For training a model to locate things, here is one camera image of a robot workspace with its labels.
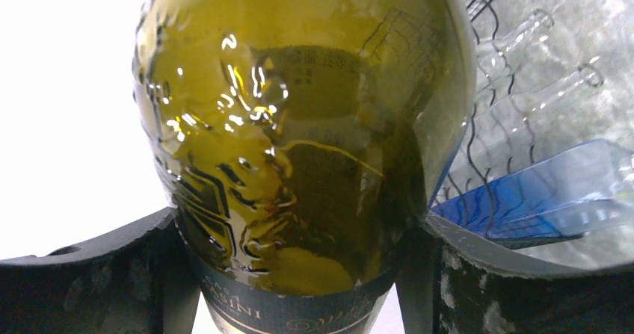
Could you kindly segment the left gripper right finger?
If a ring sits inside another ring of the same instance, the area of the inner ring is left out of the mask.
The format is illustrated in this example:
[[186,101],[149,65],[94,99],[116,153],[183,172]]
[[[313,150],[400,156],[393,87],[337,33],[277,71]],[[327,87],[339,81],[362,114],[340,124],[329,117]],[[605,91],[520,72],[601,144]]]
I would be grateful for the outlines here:
[[525,256],[430,214],[396,281],[406,333],[631,333],[633,265],[581,270]]

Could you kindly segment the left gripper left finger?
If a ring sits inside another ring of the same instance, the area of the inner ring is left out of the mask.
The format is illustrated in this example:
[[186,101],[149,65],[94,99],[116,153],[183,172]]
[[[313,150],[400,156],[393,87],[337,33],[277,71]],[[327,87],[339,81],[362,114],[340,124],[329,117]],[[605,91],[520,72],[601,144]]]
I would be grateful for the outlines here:
[[1,261],[3,333],[190,333],[199,297],[169,208]]

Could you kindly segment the small clear glass bottle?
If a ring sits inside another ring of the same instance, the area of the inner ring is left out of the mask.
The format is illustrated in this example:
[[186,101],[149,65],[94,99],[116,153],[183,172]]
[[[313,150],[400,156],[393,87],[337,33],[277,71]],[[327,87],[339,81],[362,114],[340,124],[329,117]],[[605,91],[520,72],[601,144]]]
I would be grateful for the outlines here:
[[533,93],[509,93],[466,123],[467,133],[444,180],[439,198],[450,200],[535,162],[537,139],[548,116],[576,96],[587,98],[604,84],[590,64]]

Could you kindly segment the dark green wine bottle front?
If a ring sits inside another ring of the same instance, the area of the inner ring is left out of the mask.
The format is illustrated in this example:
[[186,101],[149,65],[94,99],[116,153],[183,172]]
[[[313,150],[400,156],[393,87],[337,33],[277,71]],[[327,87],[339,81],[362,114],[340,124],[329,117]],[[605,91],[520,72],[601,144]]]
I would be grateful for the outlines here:
[[222,333],[368,333],[464,135],[463,0],[148,0],[134,100]]

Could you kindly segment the clear slim glass bottle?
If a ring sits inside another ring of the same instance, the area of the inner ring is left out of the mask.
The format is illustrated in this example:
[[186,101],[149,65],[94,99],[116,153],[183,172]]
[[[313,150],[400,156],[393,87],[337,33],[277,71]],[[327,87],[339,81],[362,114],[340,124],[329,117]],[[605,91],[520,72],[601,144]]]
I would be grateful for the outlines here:
[[480,102],[487,93],[515,74],[523,63],[526,50],[544,39],[554,24],[549,12],[537,8],[504,37],[477,45],[474,100]]

